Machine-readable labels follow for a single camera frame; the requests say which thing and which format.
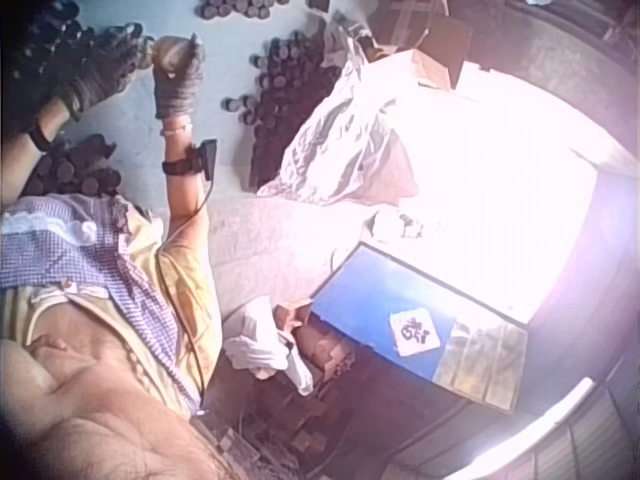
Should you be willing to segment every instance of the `blue checkered apron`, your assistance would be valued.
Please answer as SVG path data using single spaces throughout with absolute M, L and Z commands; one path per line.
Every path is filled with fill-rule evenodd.
M 95 243 L 76 246 L 48 230 L 2 234 L 0 289 L 71 281 L 105 288 L 143 343 L 177 385 L 191 413 L 200 395 L 176 367 L 178 323 L 173 310 L 127 250 L 127 204 L 82 195 L 23 197 L 6 214 L 40 212 L 65 223 L 94 222 Z

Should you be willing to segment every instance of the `blue table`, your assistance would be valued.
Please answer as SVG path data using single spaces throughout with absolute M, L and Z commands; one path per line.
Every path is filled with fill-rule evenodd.
M 453 297 L 457 296 L 420 273 L 360 244 L 316 293 L 313 312 L 357 342 L 431 380 L 455 323 L 454 312 L 447 311 Z M 389 317 L 417 308 L 431 314 L 440 347 L 401 357 Z

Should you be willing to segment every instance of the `cable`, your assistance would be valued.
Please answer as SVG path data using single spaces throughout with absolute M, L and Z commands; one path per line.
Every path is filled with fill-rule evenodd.
M 182 329 L 187 334 L 187 338 L 189 339 L 189 345 L 191 346 L 191 350 L 193 351 L 193 355 L 194 355 L 194 358 L 196 360 L 196 368 L 198 369 L 198 376 L 200 377 L 200 385 L 198 386 L 198 392 L 200 393 L 200 409 L 202 409 L 202 405 L 204 403 L 204 390 L 205 390 L 204 373 L 202 372 L 202 364 L 200 363 L 200 357 L 198 355 L 198 351 L 196 350 L 196 345 L 195 345 L 195 342 L 193 341 L 193 337 L 191 336 L 191 332 L 187 328 L 187 326 L 185 324 L 185 321 L 180 316 L 180 311 L 178 310 L 178 307 L 177 307 L 175 301 L 173 300 L 173 297 L 171 296 L 171 292 L 169 291 L 169 287 L 167 285 L 167 280 L 166 280 L 166 278 L 164 276 L 164 272 L 162 271 L 162 263 L 160 262 L 160 254 L 165 250 L 167 245 L 174 238 L 176 238 L 178 236 L 178 234 L 180 232 L 182 232 L 187 227 L 187 225 L 189 225 L 189 223 L 196 216 L 198 216 L 198 214 L 202 211 L 202 209 L 207 205 L 207 201 L 209 200 L 209 197 L 211 196 L 211 192 L 212 191 L 213 191 L 213 178 L 211 179 L 211 183 L 209 185 L 209 191 L 204 196 L 204 200 L 202 200 L 202 203 L 200 204 L 200 206 L 196 209 L 196 211 L 182 225 L 180 225 L 178 228 L 176 228 L 173 231 L 173 233 L 171 233 L 171 235 L 167 236 L 165 241 L 162 242 L 160 247 L 158 247 L 158 249 L 156 250 L 156 254 L 155 254 L 156 264 L 158 265 L 158 272 L 160 273 L 160 282 L 162 283 L 162 288 L 166 292 L 167 298 L 169 299 L 169 303 L 171 304 L 171 307 L 173 308 L 173 311 L 175 312 L 176 317 L 178 318 L 178 321 L 180 322 L 180 325 L 182 326 Z

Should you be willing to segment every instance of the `sticker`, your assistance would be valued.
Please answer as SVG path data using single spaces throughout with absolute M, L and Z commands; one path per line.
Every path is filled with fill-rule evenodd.
M 427 352 L 440 347 L 440 339 L 433 326 L 433 319 L 426 308 L 394 313 L 389 318 L 401 357 Z

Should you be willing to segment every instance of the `glove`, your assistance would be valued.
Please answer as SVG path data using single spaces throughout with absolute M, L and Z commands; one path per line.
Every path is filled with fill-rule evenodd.
M 79 120 L 81 113 L 124 91 L 133 79 L 138 56 L 138 42 L 124 28 L 101 35 L 80 73 L 59 92 L 71 116 Z
M 164 120 L 170 117 L 187 115 L 193 111 L 193 101 L 204 73 L 204 45 L 194 34 L 190 40 L 190 59 L 181 62 L 179 70 L 171 74 L 154 63 L 156 118 Z

